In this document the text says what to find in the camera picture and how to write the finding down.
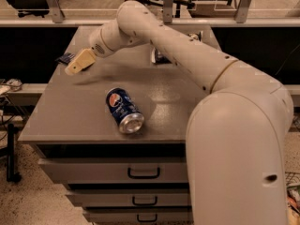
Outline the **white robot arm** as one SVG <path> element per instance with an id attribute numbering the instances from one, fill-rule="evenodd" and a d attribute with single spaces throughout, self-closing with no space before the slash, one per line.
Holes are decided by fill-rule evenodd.
<path id="1" fill-rule="evenodd" d="M 293 100 L 281 82 L 164 25 L 136 1 L 123 3 L 89 42 L 66 74 L 149 43 L 199 87 L 186 131 L 195 225 L 289 225 L 283 150 Z"/>

